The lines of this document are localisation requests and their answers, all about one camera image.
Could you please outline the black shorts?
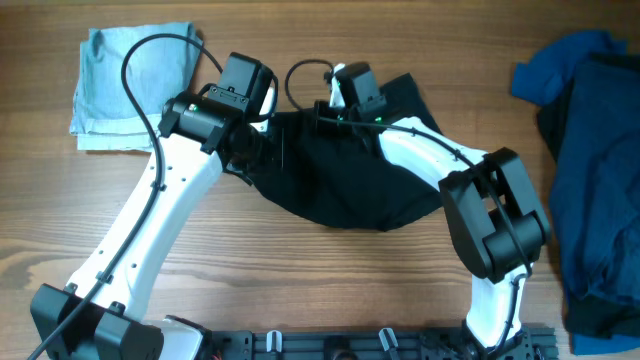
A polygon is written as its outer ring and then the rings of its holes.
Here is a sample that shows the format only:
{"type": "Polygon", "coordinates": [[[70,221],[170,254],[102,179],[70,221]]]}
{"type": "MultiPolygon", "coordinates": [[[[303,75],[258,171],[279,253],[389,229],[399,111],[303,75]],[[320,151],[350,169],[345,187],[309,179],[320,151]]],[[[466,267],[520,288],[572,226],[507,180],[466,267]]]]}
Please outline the black shorts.
{"type": "Polygon", "coordinates": [[[442,205],[433,186],[387,162],[375,139],[317,122],[310,109],[279,112],[270,127],[275,147],[248,178],[295,215],[329,227],[389,231],[442,205]]]}

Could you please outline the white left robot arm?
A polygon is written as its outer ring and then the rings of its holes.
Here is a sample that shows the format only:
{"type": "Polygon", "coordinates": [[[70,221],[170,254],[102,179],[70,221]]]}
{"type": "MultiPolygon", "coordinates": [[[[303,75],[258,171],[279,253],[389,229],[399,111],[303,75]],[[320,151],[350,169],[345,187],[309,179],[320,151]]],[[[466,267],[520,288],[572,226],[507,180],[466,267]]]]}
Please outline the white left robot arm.
{"type": "Polygon", "coordinates": [[[142,177],[96,250],[62,289],[44,284],[31,315],[42,339],[32,357],[208,359],[210,330],[175,316],[145,321],[153,285],[194,207],[229,164],[264,147],[255,124],[271,115],[278,80],[233,53],[199,93],[167,101],[142,177]]]}

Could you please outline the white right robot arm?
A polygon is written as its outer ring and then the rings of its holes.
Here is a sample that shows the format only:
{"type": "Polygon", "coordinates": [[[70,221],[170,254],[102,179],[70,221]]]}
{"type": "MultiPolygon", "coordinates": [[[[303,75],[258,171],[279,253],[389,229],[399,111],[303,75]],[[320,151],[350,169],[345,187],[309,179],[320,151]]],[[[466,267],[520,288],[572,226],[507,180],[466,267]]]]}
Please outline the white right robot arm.
{"type": "Polygon", "coordinates": [[[524,335],[524,284],[551,236],[520,157],[508,148],[466,147],[406,109],[391,110],[366,62],[335,65],[325,78],[329,112],[318,120],[373,135],[385,161],[439,192],[454,249],[472,275],[462,330],[466,358],[497,359],[511,351],[524,335]]]}

